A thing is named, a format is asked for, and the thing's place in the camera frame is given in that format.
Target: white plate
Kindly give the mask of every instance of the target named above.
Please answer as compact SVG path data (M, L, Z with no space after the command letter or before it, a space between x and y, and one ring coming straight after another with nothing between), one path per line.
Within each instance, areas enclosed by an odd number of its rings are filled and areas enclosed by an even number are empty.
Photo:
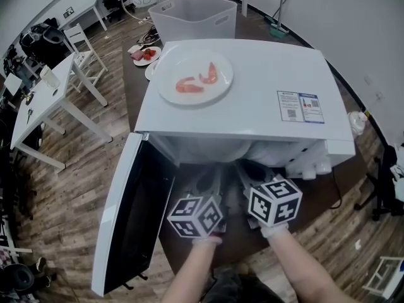
M155 46L148 47L148 48L156 51L156 54L149 61L146 61L146 59L144 59L144 58L142 58L140 61L133 60L133 64L135 64L136 66L146 66L146 65L149 65L150 63L156 61L160 57L160 54L162 53L161 48L155 47Z
M203 84L198 76L200 73L204 77L208 76L210 62L216 67L218 80L214 84ZM158 91L164 99L173 104L200 105L211 102L222 96L230 88L233 80L233 69L229 61L210 50L195 49L178 53L170 58L170 66L166 68L169 69L164 73L168 76L167 84L159 85ZM195 77L195 80L188 83L202 86L204 92L177 92L175 89L177 82L189 76Z
M155 62L152 62L152 63L146 68L145 76L146 76L146 79L148 79L149 81L152 79L152 76L153 76L153 74L154 74L154 72L155 72L155 68L156 68L157 64L158 64L158 60L155 61Z

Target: raw shrimp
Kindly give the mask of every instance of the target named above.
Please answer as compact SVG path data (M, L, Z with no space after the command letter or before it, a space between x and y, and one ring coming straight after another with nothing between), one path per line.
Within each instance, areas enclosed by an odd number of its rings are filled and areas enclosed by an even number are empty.
M185 84L188 81L194 81L195 78L190 76L188 78L183 78L177 82L175 85L175 89L179 93L201 93L204 88L202 86L194 85L194 84Z
M199 74L199 80L204 83L204 84L214 84L217 82L217 72L216 72L216 66L210 62L209 64L209 73L208 77L204 78L202 74Z

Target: storage container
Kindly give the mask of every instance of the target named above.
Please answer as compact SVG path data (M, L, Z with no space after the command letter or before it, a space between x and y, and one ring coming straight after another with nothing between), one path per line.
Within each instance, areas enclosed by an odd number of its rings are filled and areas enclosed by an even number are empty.
M233 39L237 4L228 0L166 0L149 9L162 43Z

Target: qr code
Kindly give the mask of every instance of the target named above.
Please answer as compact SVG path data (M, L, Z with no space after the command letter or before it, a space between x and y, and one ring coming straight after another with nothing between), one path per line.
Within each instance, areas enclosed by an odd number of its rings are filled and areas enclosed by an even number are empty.
M289 118L296 118L296 110L288 109L288 117Z

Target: wooden floor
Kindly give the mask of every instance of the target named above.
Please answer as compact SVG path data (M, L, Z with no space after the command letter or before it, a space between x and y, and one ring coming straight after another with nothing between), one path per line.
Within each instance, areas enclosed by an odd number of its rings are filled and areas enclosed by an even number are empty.
M261 16L249 11L249 18L268 29ZM108 106L102 107L86 90L81 93L71 91L69 99L108 131L114 138L113 142L103 143L69 114L59 111L53 119L66 128L66 134L61 136L46 128L41 151L65 162L66 169L57 173L51 166L32 158L25 162L25 168L32 176L32 188L37 190L38 195L30 199L33 220L20 218L21 240L18 245L33 249L33 255L24 255L26 263L44 256L59 275L50 288L37 293L41 302L158 302L173 278L158 244L151 268L145 273L149 276L147 282L132 280L129 285L134 286L134 290L121 287L104 299L90 289L98 226L110 182L129 133L122 56L114 51L120 50L124 41L148 29L139 26L130 17L108 24L108 27L108 32L105 32L96 24L86 31L100 56L112 53L103 58L109 72L97 84L108 100ZM290 37L286 42L299 44ZM339 87L347 110L357 109L346 89L341 84ZM381 154L382 147L370 125L357 142L369 170L374 171L372 159ZM353 211L354 203L363 200L371 191L372 186L364 177L344 197L340 209L325 212L296 235L336 283L362 302L377 302L361 287L368 279L368 273L375 268L378 257L404 256L402 217L385 216L376 223L370 218L371 206L360 213ZM357 242L360 242L360 249L355 248ZM270 248L246 258L245 262L285 302L296 302L294 291Z

